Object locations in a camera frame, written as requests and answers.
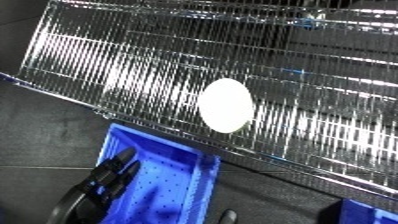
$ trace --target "wire rack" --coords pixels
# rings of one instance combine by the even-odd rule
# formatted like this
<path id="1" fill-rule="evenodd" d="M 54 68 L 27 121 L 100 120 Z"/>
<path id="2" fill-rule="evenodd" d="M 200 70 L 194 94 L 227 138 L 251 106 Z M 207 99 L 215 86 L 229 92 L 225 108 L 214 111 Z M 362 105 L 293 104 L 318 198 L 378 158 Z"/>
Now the wire rack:
<path id="1" fill-rule="evenodd" d="M 18 80 L 231 154 L 398 199 L 398 3 L 52 0 Z M 255 116 L 233 134 L 198 95 L 242 82 Z"/>

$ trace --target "robotic hand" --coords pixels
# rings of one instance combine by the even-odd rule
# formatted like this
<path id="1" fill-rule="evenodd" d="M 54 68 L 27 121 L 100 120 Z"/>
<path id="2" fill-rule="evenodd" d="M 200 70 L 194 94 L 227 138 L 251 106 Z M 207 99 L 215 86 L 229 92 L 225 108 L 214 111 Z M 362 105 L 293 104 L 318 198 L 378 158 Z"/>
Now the robotic hand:
<path id="1" fill-rule="evenodd" d="M 112 201 L 126 191 L 140 169 L 139 161 L 123 169 L 135 154 L 134 149 L 128 148 L 94 168 L 88 178 L 65 194 L 47 224 L 100 223 Z"/>

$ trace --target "metal wire rack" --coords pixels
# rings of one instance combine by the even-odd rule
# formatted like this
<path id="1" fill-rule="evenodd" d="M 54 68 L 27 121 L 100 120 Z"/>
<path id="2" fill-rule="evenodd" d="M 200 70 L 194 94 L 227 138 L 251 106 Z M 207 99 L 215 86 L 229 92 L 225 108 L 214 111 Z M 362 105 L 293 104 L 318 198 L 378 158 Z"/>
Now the metal wire rack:
<path id="1" fill-rule="evenodd" d="M 20 73 L 32 89 L 231 154 L 398 199 L 398 3 L 51 0 Z M 198 95 L 220 78 L 255 116 L 220 134 Z"/>

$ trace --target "dark gray floor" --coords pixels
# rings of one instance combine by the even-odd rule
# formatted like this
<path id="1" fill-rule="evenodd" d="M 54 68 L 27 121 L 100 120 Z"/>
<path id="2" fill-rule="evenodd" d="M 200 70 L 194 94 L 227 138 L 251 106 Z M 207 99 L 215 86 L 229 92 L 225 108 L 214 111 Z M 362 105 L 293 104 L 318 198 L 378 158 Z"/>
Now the dark gray floor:
<path id="1" fill-rule="evenodd" d="M 0 1 L 0 72 L 17 72 L 45 3 Z M 0 81 L 0 223 L 44 223 L 94 166 L 109 124 L 86 108 Z M 339 198 L 285 181 L 304 178 L 224 163 L 206 223 L 227 208 L 242 224 L 316 223 Z"/>

